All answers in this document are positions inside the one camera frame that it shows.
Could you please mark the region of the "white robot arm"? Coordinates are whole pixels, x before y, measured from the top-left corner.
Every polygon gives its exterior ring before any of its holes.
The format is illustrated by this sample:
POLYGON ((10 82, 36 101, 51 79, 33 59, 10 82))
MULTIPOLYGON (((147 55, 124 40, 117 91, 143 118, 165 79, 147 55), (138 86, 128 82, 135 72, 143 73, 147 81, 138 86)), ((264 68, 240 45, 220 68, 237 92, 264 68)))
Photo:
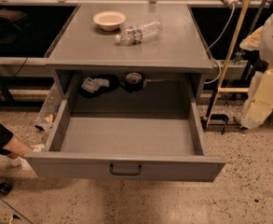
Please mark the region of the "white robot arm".
POLYGON ((261 126, 273 111, 273 13, 239 46, 249 51, 258 50, 260 59, 267 63, 266 71, 256 72, 252 78, 240 119, 243 127, 254 129, 261 126))

